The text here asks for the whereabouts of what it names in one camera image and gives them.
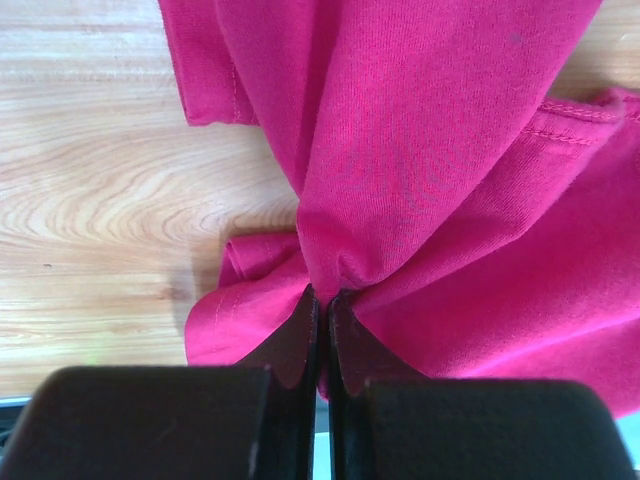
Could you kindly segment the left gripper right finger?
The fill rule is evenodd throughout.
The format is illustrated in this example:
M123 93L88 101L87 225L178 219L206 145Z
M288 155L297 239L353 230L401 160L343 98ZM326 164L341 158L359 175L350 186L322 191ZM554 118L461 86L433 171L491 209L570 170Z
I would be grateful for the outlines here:
M631 479L598 396L575 382L432 379L337 296L327 312L336 479Z

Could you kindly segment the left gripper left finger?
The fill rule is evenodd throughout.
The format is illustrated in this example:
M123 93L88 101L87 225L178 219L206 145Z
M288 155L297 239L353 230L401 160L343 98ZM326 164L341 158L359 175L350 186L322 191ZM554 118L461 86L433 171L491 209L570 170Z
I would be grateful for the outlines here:
M5 479L308 479L319 306L232 366L69 367L21 413Z

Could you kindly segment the magenta t shirt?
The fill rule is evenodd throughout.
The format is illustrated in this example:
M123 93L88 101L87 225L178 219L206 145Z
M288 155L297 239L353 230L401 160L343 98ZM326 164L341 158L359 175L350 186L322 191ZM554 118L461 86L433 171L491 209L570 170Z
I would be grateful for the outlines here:
M256 125L291 234L229 240L185 328L229 365L352 295L430 377L571 379L639 408L639 97L550 98L596 1L164 1L193 126Z

